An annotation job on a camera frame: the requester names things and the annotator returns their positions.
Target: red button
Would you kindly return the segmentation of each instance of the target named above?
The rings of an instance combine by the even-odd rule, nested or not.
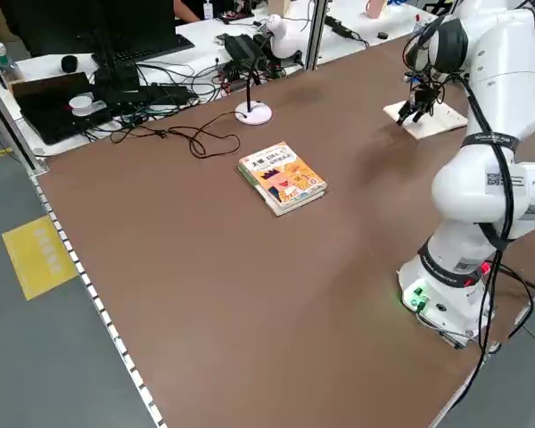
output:
[[[491,271],[490,263],[488,263],[487,261],[484,261],[484,262],[481,264],[481,272],[482,272],[484,275],[487,275],[490,271]]]

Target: book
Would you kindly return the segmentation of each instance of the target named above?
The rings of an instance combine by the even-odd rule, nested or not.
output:
[[[322,197],[327,187],[286,143],[241,158],[238,170],[277,216]]]

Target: brown tabletop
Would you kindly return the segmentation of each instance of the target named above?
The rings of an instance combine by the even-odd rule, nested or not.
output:
[[[439,224],[432,178],[464,135],[417,143],[382,112],[407,97],[402,46],[254,88],[267,125],[210,127],[242,138],[234,155],[153,136],[50,161],[39,182],[169,427],[424,428],[472,370],[474,346],[453,350],[399,301],[395,271]],[[151,126],[199,127],[243,98]],[[459,91],[447,101],[465,112]],[[235,165],[281,141],[329,192],[276,218]],[[507,261],[535,282],[535,234]],[[524,304],[513,287],[498,285],[502,334]]]

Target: power strip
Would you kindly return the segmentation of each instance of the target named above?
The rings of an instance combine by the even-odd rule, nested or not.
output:
[[[331,31],[335,34],[338,34],[344,38],[350,38],[351,40],[361,41],[357,38],[358,34],[355,33],[352,29],[348,29],[339,20],[336,20],[332,16],[325,16],[325,25],[331,27]]]

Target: metal pole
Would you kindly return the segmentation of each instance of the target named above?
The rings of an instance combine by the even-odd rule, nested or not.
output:
[[[12,150],[22,163],[28,174],[37,176],[47,172],[47,166],[36,159],[34,153],[29,149],[28,142],[21,134],[20,129],[16,125],[13,117],[0,98],[0,136],[4,144],[12,147]]]
[[[454,3],[452,4],[452,8],[449,10],[449,15],[453,15],[456,11],[456,8],[462,3],[460,0],[454,0]]]
[[[323,28],[325,27],[325,16],[327,15],[328,0],[309,0],[315,3],[315,9],[311,15],[311,33],[309,34],[309,44],[305,61],[305,70],[312,71],[317,67],[319,59],[319,47],[323,39]]]

